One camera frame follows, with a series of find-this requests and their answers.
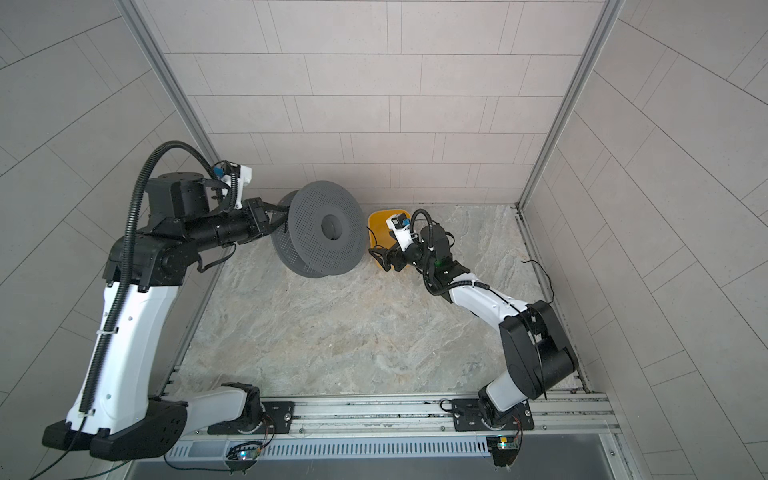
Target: marble floor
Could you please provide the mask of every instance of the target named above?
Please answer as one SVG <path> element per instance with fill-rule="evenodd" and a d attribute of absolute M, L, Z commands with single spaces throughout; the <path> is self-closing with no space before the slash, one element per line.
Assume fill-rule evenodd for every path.
<path fill-rule="evenodd" d="M 362 208 L 366 216 L 416 209 Z M 455 235 L 454 258 L 481 280 L 520 300 L 541 298 L 533 264 L 521 263 L 528 252 L 513 209 L 425 208 Z M 476 392 L 504 368 L 498 330 L 429 295 L 413 269 L 387 273 L 366 254 L 344 275 L 308 279 L 264 239 L 238 246 L 225 264 L 167 390 L 234 381 L 259 386 L 263 396 Z"/>

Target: robotic arm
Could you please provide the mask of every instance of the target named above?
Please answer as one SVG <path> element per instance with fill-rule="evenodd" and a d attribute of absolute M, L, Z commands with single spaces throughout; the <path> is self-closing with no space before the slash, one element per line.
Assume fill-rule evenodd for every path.
<path fill-rule="evenodd" d="M 419 215 L 427 223 L 420 234 L 414 232 Z M 428 292 L 466 308 L 498 328 L 502 336 L 507 371 L 478 393 L 487 426 L 506 425 L 512 420 L 515 405 L 538 398 L 576 370 L 573 347 L 549 303 L 539 300 L 527 304 L 481 282 L 453 260 L 448 240 L 452 235 L 423 209 L 410 219 L 405 214 L 393 215 L 386 223 L 397 243 L 389 249 L 369 249 L 384 270 L 394 267 L 399 272 L 413 265 L 422 274 Z"/>
<path fill-rule="evenodd" d="M 154 165 L 171 148 L 189 151 L 210 178 L 170 173 L 151 178 Z M 232 256 L 204 266 L 200 252 L 235 246 L 269 235 L 286 221 L 288 207 L 260 198 L 243 199 L 250 180 L 245 167 L 222 162 L 219 172 L 191 146 L 166 142 L 147 159 L 134 187 L 125 236 L 113 246 L 104 278 L 104 316 L 91 364 L 66 419 L 45 429 L 43 445 L 55 449 L 90 450 L 105 460 L 155 458 L 185 433 L 208 425 L 225 425 L 249 433 L 267 425 L 257 387 L 224 384 L 179 401 L 147 398 L 149 376 L 165 317 L 190 265 L 200 272 Z M 214 189 L 219 206 L 210 210 L 206 188 Z M 149 224 L 136 228 L 144 192 L 149 194 Z M 413 223 L 423 215 L 420 235 Z M 577 366 L 571 344 L 552 308 L 543 301 L 526 304 L 480 282 L 453 260 L 448 235 L 419 209 L 388 220 L 397 243 L 370 253 L 389 271 L 412 264 L 426 289 L 463 306 L 499 328 L 507 371 L 480 390 L 482 418 L 497 428 L 511 419 L 513 407 L 536 398 Z"/>

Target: spool center hole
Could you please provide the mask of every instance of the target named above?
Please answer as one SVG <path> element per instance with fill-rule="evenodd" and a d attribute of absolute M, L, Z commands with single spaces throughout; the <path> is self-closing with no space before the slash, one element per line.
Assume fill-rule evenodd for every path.
<path fill-rule="evenodd" d="M 338 240 L 341 237 L 341 221 L 336 215 L 326 215 L 320 222 L 320 229 L 328 240 Z"/>

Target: white tiled wall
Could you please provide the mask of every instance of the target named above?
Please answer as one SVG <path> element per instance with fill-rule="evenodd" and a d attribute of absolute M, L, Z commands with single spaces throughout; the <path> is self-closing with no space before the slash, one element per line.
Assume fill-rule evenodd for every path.
<path fill-rule="evenodd" d="M 82 384 L 138 171 L 162 141 L 193 141 L 111 0 L 0 2 L 0 85 L 0 471 L 16 480 L 61 454 L 43 429 Z M 167 154 L 155 173 L 197 167 L 188 157 Z M 183 286 L 166 338 L 207 275 Z M 110 466 L 75 452 L 41 478 Z"/>
<path fill-rule="evenodd" d="M 648 478 L 768 475 L 767 62 L 765 2 L 627 0 L 524 212 Z"/>
<path fill-rule="evenodd" d="M 602 8 L 137 3 L 220 156 L 263 165 L 252 194 L 327 178 L 363 203 L 516 202 Z"/>

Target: gray perforated spool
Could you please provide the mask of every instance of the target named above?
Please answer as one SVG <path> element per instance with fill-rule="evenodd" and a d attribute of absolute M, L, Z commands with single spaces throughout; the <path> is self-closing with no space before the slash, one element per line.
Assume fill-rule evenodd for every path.
<path fill-rule="evenodd" d="M 347 273 L 368 247 L 366 221 L 355 197 L 340 185 L 317 181 L 291 201 L 291 241 L 306 265 L 326 275 Z"/>
<path fill-rule="evenodd" d="M 291 205 L 291 200 L 297 192 L 298 190 L 295 190 L 287 194 L 278 204 L 284 207 Z M 282 212 L 277 212 L 273 215 L 272 221 L 278 221 L 280 218 L 282 218 L 283 215 L 285 214 Z M 299 254 L 296 253 L 296 249 L 293 248 L 293 243 L 290 239 L 290 227 L 288 226 L 287 221 L 286 223 L 280 225 L 277 230 L 272 232 L 270 237 L 272 237 L 272 245 L 275 247 L 277 256 L 280 257 L 280 260 L 282 260 L 283 263 L 285 263 L 286 266 L 290 268 L 294 273 L 309 278 L 320 278 L 325 276 L 324 274 L 317 273 L 315 270 L 309 268 L 306 263 L 304 263 L 304 260 L 301 260 Z"/>

